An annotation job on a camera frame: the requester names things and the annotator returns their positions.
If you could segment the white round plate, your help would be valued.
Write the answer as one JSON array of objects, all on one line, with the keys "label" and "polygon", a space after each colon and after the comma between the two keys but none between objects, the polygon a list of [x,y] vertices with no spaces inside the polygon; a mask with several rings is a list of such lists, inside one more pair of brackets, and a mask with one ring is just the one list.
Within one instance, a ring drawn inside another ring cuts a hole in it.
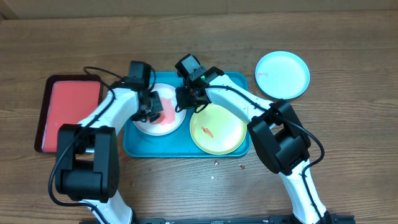
[{"label": "white round plate", "polygon": [[135,121],[134,124],[142,132],[152,136],[162,136],[175,131],[183,122],[186,115],[186,110],[176,112],[177,105],[175,87],[164,84],[156,83],[154,87],[162,103],[163,110],[160,112],[160,117],[153,123]]}]

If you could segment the light blue round plate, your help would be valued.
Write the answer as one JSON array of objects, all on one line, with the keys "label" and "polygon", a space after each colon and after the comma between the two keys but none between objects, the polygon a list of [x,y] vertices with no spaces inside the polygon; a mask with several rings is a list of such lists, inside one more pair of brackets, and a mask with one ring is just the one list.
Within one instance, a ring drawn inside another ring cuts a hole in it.
[{"label": "light blue round plate", "polygon": [[256,83],[268,96],[291,100],[302,95],[310,84],[310,70],[297,55],[275,51],[263,56],[254,72]]}]

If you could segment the green and pink sponge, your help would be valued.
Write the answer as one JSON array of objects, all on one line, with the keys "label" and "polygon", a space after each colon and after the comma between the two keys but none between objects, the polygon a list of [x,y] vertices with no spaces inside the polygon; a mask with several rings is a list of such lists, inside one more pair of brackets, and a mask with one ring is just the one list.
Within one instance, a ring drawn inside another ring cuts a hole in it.
[{"label": "green and pink sponge", "polygon": [[148,120],[150,123],[155,122],[159,118],[160,118],[160,113],[154,113],[154,114],[151,114],[150,116],[148,116]]}]

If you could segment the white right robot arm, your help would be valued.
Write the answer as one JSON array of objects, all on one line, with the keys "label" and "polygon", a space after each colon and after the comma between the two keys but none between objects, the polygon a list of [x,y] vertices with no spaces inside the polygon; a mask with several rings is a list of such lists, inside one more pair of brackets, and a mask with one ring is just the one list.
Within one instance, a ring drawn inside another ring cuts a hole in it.
[{"label": "white right robot arm", "polygon": [[282,179],[295,222],[330,223],[331,215],[322,204],[310,173],[310,168],[321,161],[309,159],[310,142],[316,137],[302,126],[288,101],[273,103],[259,98],[216,68],[177,75],[183,80],[177,88],[179,108],[197,109],[213,103],[246,124],[258,158]]}]

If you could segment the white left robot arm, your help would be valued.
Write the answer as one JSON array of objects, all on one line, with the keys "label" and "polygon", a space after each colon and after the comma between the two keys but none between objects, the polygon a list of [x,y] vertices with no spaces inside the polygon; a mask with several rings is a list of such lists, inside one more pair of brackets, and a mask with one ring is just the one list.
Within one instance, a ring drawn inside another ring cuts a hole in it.
[{"label": "white left robot arm", "polygon": [[153,121],[160,111],[156,91],[114,88],[88,117],[62,125],[48,183],[52,201],[63,207],[87,207],[99,223],[135,223],[133,209],[118,191],[117,135],[127,120]]}]

